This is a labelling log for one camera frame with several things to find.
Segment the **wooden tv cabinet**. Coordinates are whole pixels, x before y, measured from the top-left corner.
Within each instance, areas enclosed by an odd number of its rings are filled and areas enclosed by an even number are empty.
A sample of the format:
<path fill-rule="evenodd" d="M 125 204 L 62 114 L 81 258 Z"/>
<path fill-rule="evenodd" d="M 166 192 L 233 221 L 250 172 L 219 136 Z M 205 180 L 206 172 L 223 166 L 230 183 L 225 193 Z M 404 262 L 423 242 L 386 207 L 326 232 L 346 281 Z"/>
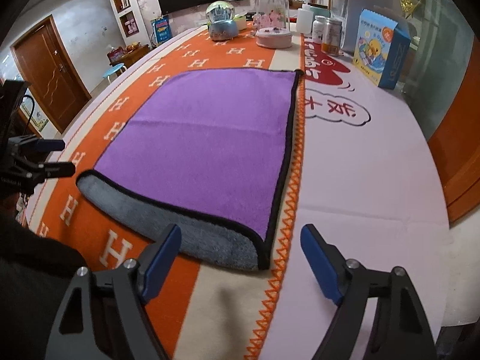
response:
<path fill-rule="evenodd" d="M 148 45 L 142 45 L 137 47 L 137 49 L 126 53 L 125 55 L 121 56 L 117 61 L 111 62 L 111 66 L 115 66 L 117 64 L 123 63 L 126 68 L 130 68 L 134 63 L 137 63 L 140 59 L 144 56 L 149 54 L 151 48 Z"/>

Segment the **purple and grey towel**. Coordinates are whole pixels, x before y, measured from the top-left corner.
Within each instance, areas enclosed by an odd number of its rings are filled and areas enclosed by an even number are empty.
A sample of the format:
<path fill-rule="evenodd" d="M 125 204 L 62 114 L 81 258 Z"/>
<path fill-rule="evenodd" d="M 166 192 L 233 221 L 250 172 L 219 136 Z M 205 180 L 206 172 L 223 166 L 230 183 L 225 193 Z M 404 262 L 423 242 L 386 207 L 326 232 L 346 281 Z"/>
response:
<path fill-rule="evenodd" d="M 300 70 L 228 67 L 167 80 L 76 186 L 105 215 L 210 264 L 269 268 L 293 146 Z"/>

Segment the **blue duck picture book box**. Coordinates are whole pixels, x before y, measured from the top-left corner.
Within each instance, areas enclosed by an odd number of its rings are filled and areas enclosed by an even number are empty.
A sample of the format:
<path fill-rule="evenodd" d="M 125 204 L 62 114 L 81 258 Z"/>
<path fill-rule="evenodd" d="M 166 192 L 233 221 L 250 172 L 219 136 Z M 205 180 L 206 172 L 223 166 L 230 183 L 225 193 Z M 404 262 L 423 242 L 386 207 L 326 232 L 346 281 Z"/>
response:
<path fill-rule="evenodd" d="M 360 14 L 353 64 L 382 89 L 394 89 L 410 47 L 408 22 L 388 8 Z"/>

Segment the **green tissue box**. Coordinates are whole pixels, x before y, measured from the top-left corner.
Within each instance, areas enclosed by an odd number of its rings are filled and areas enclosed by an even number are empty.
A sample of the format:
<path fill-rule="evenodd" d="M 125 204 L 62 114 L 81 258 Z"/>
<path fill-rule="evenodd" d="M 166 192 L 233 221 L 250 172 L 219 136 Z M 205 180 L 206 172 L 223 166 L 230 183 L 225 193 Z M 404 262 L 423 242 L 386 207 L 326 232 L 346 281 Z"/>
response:
<path fill-rule="evenodd" d="M 233 18 L 234 23 L 237 25 L 239 32 L 247 28 L 247 16 L 245 14 L 236 14 Z"/>

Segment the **blue round stool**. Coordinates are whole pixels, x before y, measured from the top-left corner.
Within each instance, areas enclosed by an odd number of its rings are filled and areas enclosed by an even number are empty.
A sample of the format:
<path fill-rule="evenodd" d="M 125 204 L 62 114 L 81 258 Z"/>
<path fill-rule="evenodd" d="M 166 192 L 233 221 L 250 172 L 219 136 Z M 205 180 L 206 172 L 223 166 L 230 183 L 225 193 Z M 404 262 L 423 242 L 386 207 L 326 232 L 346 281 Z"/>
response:
<path fill-rule="evenodd" d="M 111 79 L 112 76 L 119 76 L 126 70 L 127 68 L 124 63 L 118 63 L 106 70 L 106 72 L 103 74 L 103 79 L 106 79 L 110 84 L 112 82 L 112 79 Z"/>

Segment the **brown wooden door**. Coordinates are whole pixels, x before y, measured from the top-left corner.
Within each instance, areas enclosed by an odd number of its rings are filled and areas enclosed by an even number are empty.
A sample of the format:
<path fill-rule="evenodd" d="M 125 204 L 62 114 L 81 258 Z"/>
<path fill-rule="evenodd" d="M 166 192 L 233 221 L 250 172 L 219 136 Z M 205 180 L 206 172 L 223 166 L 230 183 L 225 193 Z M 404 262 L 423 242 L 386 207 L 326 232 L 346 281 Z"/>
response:
<path fill-rule="evenodd" d="M 91 96 L 75 69 L 52 15 L 10 46 L 16 66 L 49 121 L 63 133 Z"/>

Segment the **small white pill bottle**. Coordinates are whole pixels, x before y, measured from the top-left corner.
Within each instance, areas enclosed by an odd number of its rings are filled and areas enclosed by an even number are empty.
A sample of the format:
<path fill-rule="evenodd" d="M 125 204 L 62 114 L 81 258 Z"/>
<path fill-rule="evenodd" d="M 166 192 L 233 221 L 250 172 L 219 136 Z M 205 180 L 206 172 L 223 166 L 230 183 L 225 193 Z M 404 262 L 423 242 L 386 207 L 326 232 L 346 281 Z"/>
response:
<path fill-rule="evenodd" d="M 312 41 L 318 45 L 323 43 L 326 20 L 327 18 L 324 16 L 315 16 L 315 20 L 312 23 Z"/>

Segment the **clear glass bottle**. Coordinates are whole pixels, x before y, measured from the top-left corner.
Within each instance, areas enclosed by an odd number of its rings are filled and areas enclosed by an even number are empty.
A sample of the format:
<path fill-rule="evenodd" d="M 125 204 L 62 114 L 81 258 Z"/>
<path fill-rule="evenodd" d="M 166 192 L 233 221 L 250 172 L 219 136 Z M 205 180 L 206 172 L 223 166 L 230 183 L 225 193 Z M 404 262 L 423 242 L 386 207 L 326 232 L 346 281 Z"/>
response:
<path fill-rule="evenodd" d="M 284 21 L 289 21 L 289 1 L 288 0 L 270 0 L 272 10 L 278 13 Z"/>

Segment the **pink glass dome music box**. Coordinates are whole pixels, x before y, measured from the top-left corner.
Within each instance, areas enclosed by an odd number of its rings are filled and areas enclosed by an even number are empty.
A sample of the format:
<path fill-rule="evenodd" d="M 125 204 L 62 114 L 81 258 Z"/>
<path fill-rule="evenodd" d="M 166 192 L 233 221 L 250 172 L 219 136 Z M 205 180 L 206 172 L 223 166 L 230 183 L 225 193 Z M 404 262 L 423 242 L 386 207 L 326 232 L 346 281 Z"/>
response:
<path fill-rule="evenodd" d="M 292 42 L 289 21 L 272 10 L 270 0 L 256 0 L 255 14 L 253 15 L 253 29 L 255 30 L 256 44 L 268 49 L 287 49 Z"/>

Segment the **white plastic jar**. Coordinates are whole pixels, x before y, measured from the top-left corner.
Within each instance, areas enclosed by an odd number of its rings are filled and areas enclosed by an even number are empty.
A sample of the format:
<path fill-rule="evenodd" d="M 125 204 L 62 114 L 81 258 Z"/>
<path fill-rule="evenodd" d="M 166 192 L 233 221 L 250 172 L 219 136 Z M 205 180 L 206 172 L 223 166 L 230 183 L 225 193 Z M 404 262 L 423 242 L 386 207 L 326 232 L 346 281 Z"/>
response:
<path fill-rule="evenodd" d="M 296 30 L 303 35 L 309 35 L 312 32 L 312 22 L 314 21 L 314 12 L 308 4 L 303 4 L 297 10 Z"/>

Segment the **white covered appliance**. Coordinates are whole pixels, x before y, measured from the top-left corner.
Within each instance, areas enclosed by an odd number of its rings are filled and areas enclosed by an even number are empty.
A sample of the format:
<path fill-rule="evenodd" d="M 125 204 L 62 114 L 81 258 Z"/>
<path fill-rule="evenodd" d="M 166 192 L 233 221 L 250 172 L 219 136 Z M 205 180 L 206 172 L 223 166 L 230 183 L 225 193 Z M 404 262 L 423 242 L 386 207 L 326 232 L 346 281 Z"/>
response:
<path fill-rule="evenodd" d="M 342 22 L 341 50 L 354 54 L 360 14 L 364 9 L 386 8 L 397 16 L 403 15 L 400 0 L 331 0 L 330 16 Z"/>

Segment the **blue castle snow globe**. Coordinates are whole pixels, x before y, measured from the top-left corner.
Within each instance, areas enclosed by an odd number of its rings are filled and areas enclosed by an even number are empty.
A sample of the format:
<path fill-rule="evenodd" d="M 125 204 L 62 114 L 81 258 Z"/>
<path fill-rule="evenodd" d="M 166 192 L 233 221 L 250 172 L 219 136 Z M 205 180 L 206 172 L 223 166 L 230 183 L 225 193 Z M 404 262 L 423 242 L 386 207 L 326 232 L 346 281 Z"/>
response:
<path fill-rule="evenodd" d="M 239 35 L 234 21 L 235 8 L 230 2 L 217 1 L 206 10 L 208 33 L 212 41 L 228 41 Z"/>

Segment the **blue standing sign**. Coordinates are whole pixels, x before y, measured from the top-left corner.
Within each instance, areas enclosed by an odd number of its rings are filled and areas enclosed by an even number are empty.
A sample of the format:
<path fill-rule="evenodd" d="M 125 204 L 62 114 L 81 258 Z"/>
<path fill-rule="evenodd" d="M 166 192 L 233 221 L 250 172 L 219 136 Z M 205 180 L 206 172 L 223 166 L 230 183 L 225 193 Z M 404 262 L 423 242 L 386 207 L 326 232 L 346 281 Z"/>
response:
<path fill-rule="evenodd" d="M 168 16 L 161 16 L 152 19 L 151 27 L 153 30 L 153 41 L 155 46 L 159 46 L 173 37 Z"/>

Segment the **silver orange can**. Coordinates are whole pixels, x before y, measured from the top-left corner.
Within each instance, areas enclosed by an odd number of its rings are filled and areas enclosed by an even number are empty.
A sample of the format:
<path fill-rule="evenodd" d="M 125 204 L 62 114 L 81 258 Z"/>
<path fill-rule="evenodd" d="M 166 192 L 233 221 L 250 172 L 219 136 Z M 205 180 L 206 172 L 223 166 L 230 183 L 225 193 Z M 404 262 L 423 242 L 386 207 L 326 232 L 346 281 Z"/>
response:
<path fill-rule="evenodd" d="M 329 55 L 338 55 L 342 39 L 342 22 L 337 19 L 327 18 L 324 24 L 321 49 Z"/>

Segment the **red snack box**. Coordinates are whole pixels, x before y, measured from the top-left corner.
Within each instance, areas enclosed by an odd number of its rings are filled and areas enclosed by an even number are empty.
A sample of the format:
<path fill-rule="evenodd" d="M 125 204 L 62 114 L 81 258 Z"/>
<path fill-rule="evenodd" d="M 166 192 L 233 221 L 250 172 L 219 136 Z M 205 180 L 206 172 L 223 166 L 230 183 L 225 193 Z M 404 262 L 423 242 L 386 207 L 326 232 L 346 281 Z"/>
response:
<path fill-rule="evenodd" d="M 112 47 L 106 56 L 108 57 L 110 64 L 116 63 L 118 60 L 122 59 L 125 55 L 125 50 L 122 46 L 119 47 Z"/>

